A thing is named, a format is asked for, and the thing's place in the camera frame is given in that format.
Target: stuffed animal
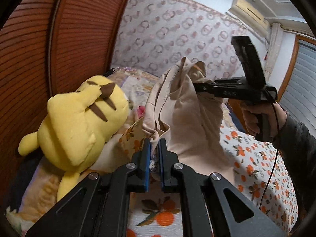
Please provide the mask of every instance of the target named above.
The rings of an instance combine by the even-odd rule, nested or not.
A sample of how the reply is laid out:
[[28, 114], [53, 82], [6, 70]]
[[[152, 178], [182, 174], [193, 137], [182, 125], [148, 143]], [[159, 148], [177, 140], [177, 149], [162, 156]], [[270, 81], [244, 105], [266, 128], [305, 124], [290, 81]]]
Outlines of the stuffed animal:
[[100, 155], [128, 115], [124, 92], [104, 76], [86, 80], [76, 92], [57, 94], [47, 102], [48, 115], [37, 132], [23, 137], [19, 154], [41, 147], [45, 157], [65, 171], [57, 201], [76, 184], [81, 172]]

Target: air conditioner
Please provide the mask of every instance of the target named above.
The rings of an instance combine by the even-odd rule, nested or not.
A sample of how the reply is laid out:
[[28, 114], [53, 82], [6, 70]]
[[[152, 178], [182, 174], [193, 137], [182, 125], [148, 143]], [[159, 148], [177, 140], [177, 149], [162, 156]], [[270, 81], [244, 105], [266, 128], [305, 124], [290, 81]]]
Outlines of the air conditioner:
[[245, 0], [233, 0], [232, 7], [228, 10], [241, 21], [251, 27], [261, 37], [268, 36], [269, 22], [250, 3]]

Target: person's arm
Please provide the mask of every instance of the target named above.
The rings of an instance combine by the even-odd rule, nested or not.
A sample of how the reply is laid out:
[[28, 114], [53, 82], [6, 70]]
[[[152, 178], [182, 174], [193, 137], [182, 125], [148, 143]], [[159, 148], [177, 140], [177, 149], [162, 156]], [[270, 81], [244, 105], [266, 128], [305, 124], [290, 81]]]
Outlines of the person's arm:
[[241, 104], [246, 127], [255, 135], [259, 132], [254, 114], [268, 114], [273, 145], [282, 153], [286, 169], [293, 181], [304, 208], [309, 211], [316, 194], [316, 140], [308, 128], [287, 115], [279, 104], [275, 104], [280, 126], [277, 136], [277, 122], [270, 104], [248, 106]]

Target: ceiling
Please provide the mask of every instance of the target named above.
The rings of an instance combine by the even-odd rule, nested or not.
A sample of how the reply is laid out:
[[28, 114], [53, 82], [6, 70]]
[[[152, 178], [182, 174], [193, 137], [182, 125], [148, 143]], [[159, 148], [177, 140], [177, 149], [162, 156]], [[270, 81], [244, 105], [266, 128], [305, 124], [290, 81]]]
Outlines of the ceiling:
[[313, 36], [306, 21], [290, 0], [247, 0], [270, 22], [284, 29]]

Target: black leather jacket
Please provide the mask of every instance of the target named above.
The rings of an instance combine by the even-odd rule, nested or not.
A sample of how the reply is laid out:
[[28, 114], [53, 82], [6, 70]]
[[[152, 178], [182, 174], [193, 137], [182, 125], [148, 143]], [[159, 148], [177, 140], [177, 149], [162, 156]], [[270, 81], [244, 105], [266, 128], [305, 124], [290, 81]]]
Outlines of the black leather jacket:
[[303, 123], [288, 115], [273, 145], [279, 148], [293, 181], [299, 213], [307, 212], [302, 222], [298, 220], [298, 228], [292, 236], [313, 236], [316, 230], [316, 139]]

